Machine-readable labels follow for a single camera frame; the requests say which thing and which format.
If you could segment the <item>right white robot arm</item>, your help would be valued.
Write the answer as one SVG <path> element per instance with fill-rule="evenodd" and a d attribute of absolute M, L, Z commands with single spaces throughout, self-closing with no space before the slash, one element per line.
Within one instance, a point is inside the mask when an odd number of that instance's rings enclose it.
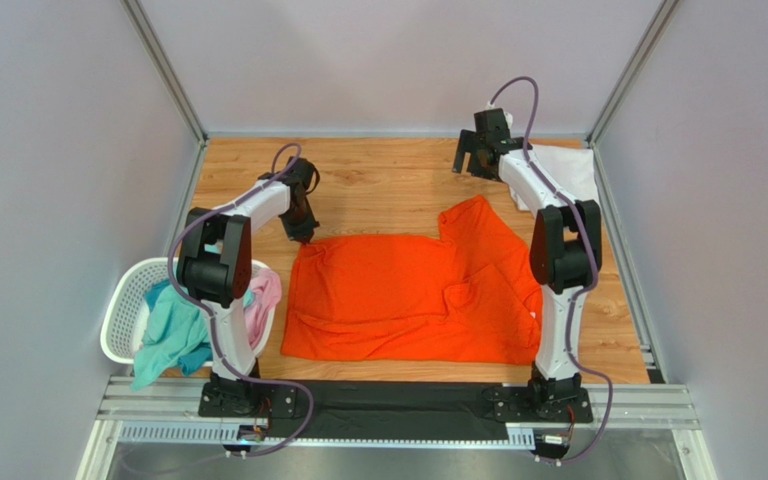
<path fill-rule="evenodd" d="M 460 134 L 452 169 L 506 184 L 529 208 L 535 218 L 529 265 L 543 297 L 532 377 L 524 386 L 492 388 L 494 415 L 502 422 L 590 422 L 578 341 L 585 301 L 601 268 L 601 209 L 551 176 L 534 147 L 512 135 L 503 109 L 475 113 L 474 124 Z"/>

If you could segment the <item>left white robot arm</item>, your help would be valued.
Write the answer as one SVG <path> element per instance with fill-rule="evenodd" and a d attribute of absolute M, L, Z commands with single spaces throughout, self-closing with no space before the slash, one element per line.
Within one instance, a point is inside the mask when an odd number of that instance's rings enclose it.
<path fill-rule="evenodd" d="M 261 175 L 236 199 L 212 209 L 192 209 L 174 241 L 169 280 L 204 313 L 213 351 L 199 416 L 263 417 L 275 394 L 296 399 L 299 389 L 293 383 L 260 379 L 241 300 L 259 272 L 252 258 L 256 231 L 278 218 L 289 240 L 307 244 L 313 239 L 319 223 L 308 195 L 318 182 L 316 167 L 292 156 L 281 170 Z"/>

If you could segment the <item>orange t-shirt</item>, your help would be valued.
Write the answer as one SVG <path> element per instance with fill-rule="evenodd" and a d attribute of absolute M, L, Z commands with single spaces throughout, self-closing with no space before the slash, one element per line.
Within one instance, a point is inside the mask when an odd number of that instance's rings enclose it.
<path fill-rule="evenodd" d="M 302 246 L 291 271 L 283 354 L 532 363 L 542 293 L 527 243 L 480 195 L 441 212 L 438 231 L 434 238 L 362 234 Z"/>

